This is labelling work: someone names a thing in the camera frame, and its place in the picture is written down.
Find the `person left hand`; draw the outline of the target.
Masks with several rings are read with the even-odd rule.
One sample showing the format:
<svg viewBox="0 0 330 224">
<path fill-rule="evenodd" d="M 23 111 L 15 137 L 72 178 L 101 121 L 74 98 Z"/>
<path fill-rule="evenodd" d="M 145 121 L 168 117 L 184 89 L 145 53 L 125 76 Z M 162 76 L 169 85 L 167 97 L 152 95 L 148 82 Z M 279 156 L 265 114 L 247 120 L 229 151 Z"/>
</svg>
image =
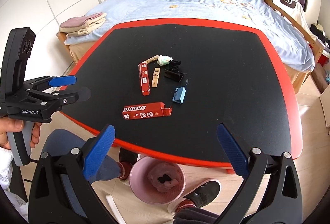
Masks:
<svg viewBox="0 0 330 224">
<path fill-rule="evenodd" d="M 0 120 L 0 145 L 1 148 L 10 150 L 11 146 L 8 140 L 8 133 L 17 133 L 24 128 L 22 120 L 15 120 L 8 117 L 2 117 Z M 39 143 L 41 123 L 35 122 L 31 133 L 30 147 L 34 148 Z"/>
</svg>

